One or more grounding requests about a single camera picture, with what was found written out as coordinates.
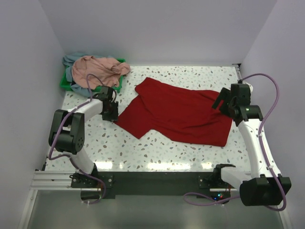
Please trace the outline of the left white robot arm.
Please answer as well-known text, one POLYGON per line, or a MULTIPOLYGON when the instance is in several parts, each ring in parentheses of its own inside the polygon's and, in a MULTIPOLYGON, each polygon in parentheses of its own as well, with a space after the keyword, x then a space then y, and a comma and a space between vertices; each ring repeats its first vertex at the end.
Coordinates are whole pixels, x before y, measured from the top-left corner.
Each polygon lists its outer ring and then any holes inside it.
POLYGON ((81 180, 88 187, 96 186, 99 176, 95 163, 89 159, 84 149, 85 123, 96 115, 101 115, 104 121, 117 121, 116 96, 114 89, 102 86, 99 93, 90 92, 90 97, 81 105, 70 110, 58 109, 53 116, 48 159, 53 161, 67 157, 77 173, 82 174, 81 180))

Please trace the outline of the red t shirt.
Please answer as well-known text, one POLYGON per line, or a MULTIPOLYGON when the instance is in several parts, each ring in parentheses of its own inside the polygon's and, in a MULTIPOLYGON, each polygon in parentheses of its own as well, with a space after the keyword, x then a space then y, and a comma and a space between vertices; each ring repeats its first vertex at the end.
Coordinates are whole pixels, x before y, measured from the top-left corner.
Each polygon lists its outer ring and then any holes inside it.
POLYGON ((140 139, 150 130, 172 141, 223 147, 232 119, 212 108, 219 93, 189 90, 146 78, 116 125, 140 139))

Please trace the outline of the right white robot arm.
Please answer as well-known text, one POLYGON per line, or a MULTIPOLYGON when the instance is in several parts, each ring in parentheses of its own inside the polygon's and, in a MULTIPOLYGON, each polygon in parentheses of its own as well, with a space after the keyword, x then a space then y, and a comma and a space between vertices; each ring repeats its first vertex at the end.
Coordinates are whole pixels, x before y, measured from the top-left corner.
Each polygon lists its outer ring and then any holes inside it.
POLYGON ((251 173, 247 175, 231 164, 216 165, 213 184, 236 188, 245 206, 284 205, 291 180, 282 176, 273 159, 264 133, 264 118, 260 107, 251 104, 249 85, 234 83, 230 89, 222 88, 212 108, 233 119, 244 140, 251 166, 251 173))

